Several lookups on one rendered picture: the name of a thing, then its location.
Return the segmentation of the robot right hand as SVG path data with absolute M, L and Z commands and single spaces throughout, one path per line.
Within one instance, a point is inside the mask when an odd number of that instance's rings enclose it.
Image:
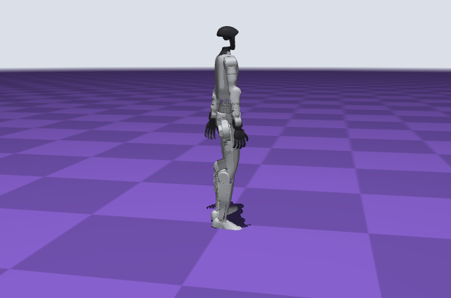
M 239 146 L 240 146 L 239 149 L 241 149 L 242 147 L 245 147 L 245 145 L 246 145 L 245 138 L 247 141 L 249 138 L 248 138 L 247 134 L 245 133 L 245 131 L 242 129 L 242 124 L 240 126 L 235 126 L 235 121 L 233 120 L 233 128 L 235 129 L 235 132 L 234 132 L 235 141 L 234 141 L 233 148 L 235 148 L 236 144 L 237 144 L 236 149 L 238 149 Z M 242 141 L 243 141 L 243 143 L 242 143 Z

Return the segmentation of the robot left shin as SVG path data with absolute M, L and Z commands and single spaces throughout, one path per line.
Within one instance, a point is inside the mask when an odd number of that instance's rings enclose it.
M 214 192 L 216 193 L 216 208 L 217 211 L 218 209 L 220 211 L 220 205 L 218 201 L 218 173 L 216 171 L 214 171 Z

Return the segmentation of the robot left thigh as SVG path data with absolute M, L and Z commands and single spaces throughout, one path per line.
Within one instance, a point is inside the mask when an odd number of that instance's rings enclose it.
M 230 139 L 230 138 L 227 138 L 227 139 Z M 223 151 L 224 151 L 224 149 L 223 149 L 223 147 L 224 147 L 224 142 L 226 142 L 227 139 L 224 139 L 224 138 L 221 139 L 221 151 L 222 151 L 223 158 L 220 159 L 220 160 L 217 160 L 217 161 L 215 162 L 215 164 L 214 164 L 214 170 L 215 170 L 217 173 L 219 173 L 220 170 L 222 170 L 222 169 L 224 169 L 224 168 L 227 168 L 227 165 L 226 165 L 226 162 L 225 162 L 225 158 L 224 158 L 224 153 L 223 153 Z

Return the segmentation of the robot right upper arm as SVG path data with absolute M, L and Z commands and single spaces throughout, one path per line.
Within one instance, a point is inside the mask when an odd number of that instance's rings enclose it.
M 236 58 L 225 57 L 224 60 L 223 60 L 223 67 L 225 68 L 227 84 L 228 84 L 228 93 L 230 95 L 232 88 L 236 87 L 235 83 L 237 81 L 237 71 L 236 71 L 237 70 L 237 61 L 236 61 Z M 241 94 L 241 90 L 240 90 L 240 94 Z

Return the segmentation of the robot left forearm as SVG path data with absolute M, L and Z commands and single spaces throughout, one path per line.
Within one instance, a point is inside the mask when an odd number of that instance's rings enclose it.
M 211 111 L 210 111 L 211 112 L 211 118 L 216 118 L 216 112 L 218 110 L 219 104 L 221 103 L 221 99 L 217 99 L 216 98 L 215 90 L 213 91 L 212 98 L 213 98 L 213 100 L 211 102 L 212 105 L 210 107 L 210 109 L 211 109 Z

